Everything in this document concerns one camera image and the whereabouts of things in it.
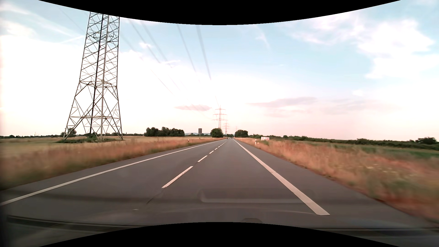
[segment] field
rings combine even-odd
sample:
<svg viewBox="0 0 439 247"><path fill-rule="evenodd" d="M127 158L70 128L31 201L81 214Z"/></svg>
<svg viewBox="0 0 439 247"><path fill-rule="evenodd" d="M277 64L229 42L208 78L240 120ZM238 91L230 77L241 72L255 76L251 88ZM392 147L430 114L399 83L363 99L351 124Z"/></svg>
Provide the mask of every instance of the field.
<svg viewBox="0 0 439 247"><path fill-rule="evenodd" d="M220 138L127 136L115 142L55 143L61 139L0 139L0 189Z"/></svg>
<svg viewBox="0 0 439 247"><path fill-rule="evenodd" d="M439 222L439 152L236 138L401 211Z"/></svg>

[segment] road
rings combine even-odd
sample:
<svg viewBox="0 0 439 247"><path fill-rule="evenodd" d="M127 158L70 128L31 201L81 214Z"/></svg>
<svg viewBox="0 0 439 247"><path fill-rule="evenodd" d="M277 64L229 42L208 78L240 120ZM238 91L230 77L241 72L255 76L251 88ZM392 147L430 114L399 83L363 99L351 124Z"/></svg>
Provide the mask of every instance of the road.
<svg viewBox="0 0 439 247"><path fill-rule="evenodd" d="M91 228L99 227L97 224L255 222L315 229L432 227L235 139L94 167L8 189L1 195L15 247L96 234L94 231L99 230ZM83 229L45 228L55 222L80 222ZM439 243L437 235L408 236L407 232L404 241L401 235L381 233L364 238L397 246Z"/></svg>

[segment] sky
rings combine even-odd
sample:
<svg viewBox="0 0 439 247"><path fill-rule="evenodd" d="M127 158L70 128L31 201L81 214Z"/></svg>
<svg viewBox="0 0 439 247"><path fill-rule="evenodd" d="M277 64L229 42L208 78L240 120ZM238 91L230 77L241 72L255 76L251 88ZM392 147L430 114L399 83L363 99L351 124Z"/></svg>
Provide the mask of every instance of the sky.
<svg viewBox="0 0 439 247"><path fill-rule="evenodd" d="M201 25L209 70L195 25L178 25L188 54L176 24L121 17L122 130L208 133L221 107L229 134L439 139L438 8L400 0L290 22ZM0 135L64 131L88 16L0 1Z"/></svg>

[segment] electricity pylon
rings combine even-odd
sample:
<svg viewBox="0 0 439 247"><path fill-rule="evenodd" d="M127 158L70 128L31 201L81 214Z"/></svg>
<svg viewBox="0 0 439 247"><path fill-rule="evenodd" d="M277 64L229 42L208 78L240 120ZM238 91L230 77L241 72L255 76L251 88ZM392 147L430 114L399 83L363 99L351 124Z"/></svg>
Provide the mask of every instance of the electricity pylon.
<svg viewBox="0 0 439 247"><path fill-rule="evenodd" d="M223 119L221 116L224 116L224 115L227 115L227 114L221 113L221 110L225 110L225 109L222 109L221 106L219 106L219 108L215 109L215 110L219 110L219 113L214 114L214 115L216 115L218 117L216 119L212 119L212 120L213 121L218 121L218 128L221 129L221 121L227 121L226 119Z"/></svg>
<svg viewBox="0 0 439 247"><path fill-rule="evenodd" d="M101 140L108 130L123 140L117 91L120 17L90 12L79 83L63 139L79 125Z"/></svg>
<svg viewBox="0 0 439 247"><path fill-rule="evenodd" d="M230 126L227 124L227 120L226 120L226 123L224 124L224 129L225 129L224 134L227 134L227 128L228 127L230 127Z"/></svg>

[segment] white lane marking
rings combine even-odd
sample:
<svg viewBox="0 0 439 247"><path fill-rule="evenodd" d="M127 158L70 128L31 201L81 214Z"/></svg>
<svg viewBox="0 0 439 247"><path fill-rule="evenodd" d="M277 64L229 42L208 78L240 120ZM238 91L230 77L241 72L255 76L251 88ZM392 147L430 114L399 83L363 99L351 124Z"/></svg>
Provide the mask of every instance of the white lane marking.
<svg viewBox="0 0 439 247"><path fill-rule="evenodd" d="M209 142L209 143L198 145L198 146L191 147L191 148L188 148L188 149L193 149L193 148L196 148L196 147L201 147L201 146L204 146L204 145L207 145L207 144L211 144L211 143L214 143L214 142ZM89 176L86 176L86 177L83 177L83 178L75 179L75 180L72 180L72 181L60 184L60 185L55 185L55 186L52 186L52 187L47 188L47 189L42 189L42 190L39 190L37 192L33 192L33 193L30 193L30 194L27 194L27 195L24 195L24 196L20 196L20 197L11 199L11 200L7 200L7 201L4 201L4 202L1 202L0 206L9 204L9 203L12 203L12 202L15 202L15 201L18 201L18 200L21 200L21 199L24 199L24 198L27 198L27 197L30 197L30 196L34 196L34 195L37 195L37 194L40 194L40 193L43 193L43 192L46 192L46 191L49 191L49 190L53 190L53 189L56 189L56 188L59 188L59 187L65 186L65 185L69 185L69 184L77 182L77 181L81 181L81 180L84 180L84 179L87 179L87 178L91 178L91 177L98 176L98 175L101 175L101 174L104 174L104 173L107 173L107 172L110 172L110 171L117 170L117 169L120 169L120 168L124 168L124 167L131 166L131 165L134 165L134 164L142 163L142 162L148 161L148 160L153 160L153 159L156 159L156 158L159 158L159 157L163 157L163 156L166 156L166 155L169 155L169 154L173 154L173 153L178 153L178 152L181 152L181 151L184 151L184 150L188 150L188 149L183 149L183 150L175 151L175 152L172 152L172 153L163 154L163 155L160 155L160 156L157 156L157 157L149 158L149 159L146 159L146 160L137 161L137 162L134 162L134 163L131 163L131 164L128 164L128 165L124 165L124 166L121 166L121 167L116 167L116 168L113 168L113 169L110 169L110 170L106 170L106 171L102 171L102 172L99 172L99 173L96 173L96 174L92 174L92 175L89 175Z"/></svg>
<svg viewBox="0 0 439 247"><path fill-rule="evenodd" d="M238 143L246 152L248 152L255 160L259 162L262 166L264 166L271 174L273 174L274 177L276 177L282 184L285 185L291 192L293 192L302 202L304 202L314 213L318 215L329 215L327 211L325 211L323 208L321 208L317 203L315 203L313 200L311 200L309 197L307 197L304 193L302 193L298 188L296 188L294 185L292 185L288 180L280 176L277 172L275 172L273 169L271 169L267 164L265 164L262 160L260 160L258 157L256 157L254 154L252 154L250 151L245 149L241 144Z"/></svg>
<svg viewBox="0 0 439 247"><path fill-rule="evenodd" d="M185 174L189 169L191 169L192 167L189 167L188 169L184 170L184 172L180 173L180 175L176 176L173 180L169 181L169 183L165 184L162 189L168 187L170 184L172 184L175 180L177 180L177 178L181 177L181 175Z"/></svg>
<svg viewBox="0 0 439 247"><path fill-rule="evenodd" d="M199 160L198 162L200 162L200 161L202 161L204 158L206 158L207 157L207 155L206 156L204 156L203 158L201 158L201 160Z"/></svg>

